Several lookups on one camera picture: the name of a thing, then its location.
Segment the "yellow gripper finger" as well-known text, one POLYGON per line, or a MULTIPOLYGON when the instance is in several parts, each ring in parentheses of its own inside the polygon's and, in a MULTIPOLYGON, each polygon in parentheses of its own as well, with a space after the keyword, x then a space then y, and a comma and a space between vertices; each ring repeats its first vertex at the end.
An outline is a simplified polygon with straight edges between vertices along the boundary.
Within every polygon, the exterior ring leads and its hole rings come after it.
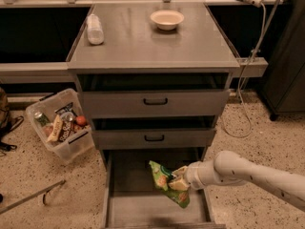
POLYGON ((176 191, 187 191, 190 185, 183 177, 176 177, 168 183, 169 187, 176 191))
POLYGON ((184 175, 186 170, 187 170, 187 166, 180 167, 177 170, 172 171, 172 176, 173 177, 181 177, 181 176, 184 175))

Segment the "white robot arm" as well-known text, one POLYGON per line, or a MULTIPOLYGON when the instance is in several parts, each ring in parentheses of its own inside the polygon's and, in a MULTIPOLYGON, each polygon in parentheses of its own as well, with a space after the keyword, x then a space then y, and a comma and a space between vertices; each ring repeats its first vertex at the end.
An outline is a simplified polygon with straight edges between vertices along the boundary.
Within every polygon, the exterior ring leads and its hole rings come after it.
POLYGON ((232 151, 221 151, 214 159, 179 168, 173 172, 169 186, 187 191, 209 185, 241 185, 245 181, 305 211, 305 176, 255 164, 232 151))

